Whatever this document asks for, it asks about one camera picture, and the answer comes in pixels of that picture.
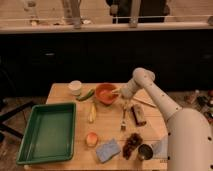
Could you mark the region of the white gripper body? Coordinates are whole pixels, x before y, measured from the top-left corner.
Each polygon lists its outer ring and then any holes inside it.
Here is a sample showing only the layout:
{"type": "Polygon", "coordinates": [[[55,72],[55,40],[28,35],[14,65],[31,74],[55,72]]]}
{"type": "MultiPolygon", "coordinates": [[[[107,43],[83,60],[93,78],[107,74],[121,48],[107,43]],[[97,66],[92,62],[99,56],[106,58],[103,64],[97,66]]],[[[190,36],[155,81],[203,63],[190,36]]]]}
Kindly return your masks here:
{"type": "Polygon", "coordinates": [[[135,80],[130,79],[121,87],[120,92],[124,99],[132,99],[139,89],[140,86],[135,82],[135,80]]]}

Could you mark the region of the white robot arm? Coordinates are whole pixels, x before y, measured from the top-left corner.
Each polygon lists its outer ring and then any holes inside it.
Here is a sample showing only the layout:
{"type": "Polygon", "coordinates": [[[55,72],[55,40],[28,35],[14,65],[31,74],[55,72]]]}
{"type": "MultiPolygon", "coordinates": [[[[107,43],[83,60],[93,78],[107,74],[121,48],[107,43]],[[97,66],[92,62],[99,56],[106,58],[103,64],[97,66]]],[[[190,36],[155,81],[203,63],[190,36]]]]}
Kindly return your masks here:
{"type": "Polygon", "coordinates": [[[152,71],[136,68],[113,93],[132,99],[144,89],[155,103],[168,131],[167,171],[213,171],[213,132],[207,119],[195,109],[181,107],[154,80],[152,71]]]}

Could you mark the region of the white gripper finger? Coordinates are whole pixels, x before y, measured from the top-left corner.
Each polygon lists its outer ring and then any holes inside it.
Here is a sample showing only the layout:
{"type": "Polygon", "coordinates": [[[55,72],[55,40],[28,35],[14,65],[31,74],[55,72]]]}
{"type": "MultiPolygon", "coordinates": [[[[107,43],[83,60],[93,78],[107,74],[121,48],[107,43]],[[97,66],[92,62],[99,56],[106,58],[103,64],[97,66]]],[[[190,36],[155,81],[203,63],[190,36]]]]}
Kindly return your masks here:
{"type": "Polygon", "coordinates": [[[111,93],[113,93],[113,94],[119,94],[120,93],[120,88],[113,89],[111,91],[111,93]]]}

